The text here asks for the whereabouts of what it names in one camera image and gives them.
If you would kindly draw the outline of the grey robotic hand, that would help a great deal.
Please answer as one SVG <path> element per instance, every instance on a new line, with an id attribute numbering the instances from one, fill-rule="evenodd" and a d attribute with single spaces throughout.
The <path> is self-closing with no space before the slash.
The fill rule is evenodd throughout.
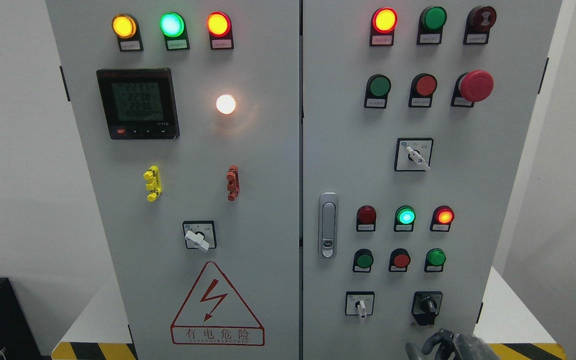
<path id="1" fill-rule="evenodd" d="M 499 356 L 481 338 L 465 333 L 453 333 L 441 329 L 431 335 L 420 348 L 412 342 L 406 343 L 406 353 L 410 360 L 425 360 L 435 346 L 435 360 L 498 360 Z"/>

